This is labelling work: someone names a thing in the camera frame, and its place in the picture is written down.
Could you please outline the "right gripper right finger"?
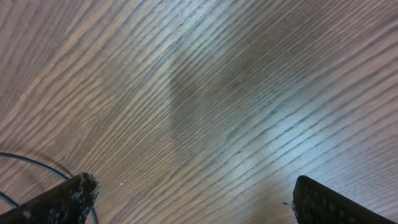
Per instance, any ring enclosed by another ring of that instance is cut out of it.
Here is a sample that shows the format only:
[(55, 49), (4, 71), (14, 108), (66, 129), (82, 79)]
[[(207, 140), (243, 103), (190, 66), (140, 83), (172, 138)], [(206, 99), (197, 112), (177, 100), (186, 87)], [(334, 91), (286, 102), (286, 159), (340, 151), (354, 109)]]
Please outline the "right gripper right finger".
[(397, 224), (305, 175), (296, 180), (292, 208), (299, 224)]

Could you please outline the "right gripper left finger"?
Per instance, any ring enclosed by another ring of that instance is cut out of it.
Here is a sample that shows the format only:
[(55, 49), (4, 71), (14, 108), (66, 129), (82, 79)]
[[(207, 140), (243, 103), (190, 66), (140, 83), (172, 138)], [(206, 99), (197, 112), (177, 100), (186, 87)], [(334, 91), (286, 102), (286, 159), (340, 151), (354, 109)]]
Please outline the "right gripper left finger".
[(1, 224), (82, 224), (98, 196), (98, 182), (81, 173), (1, 214)]

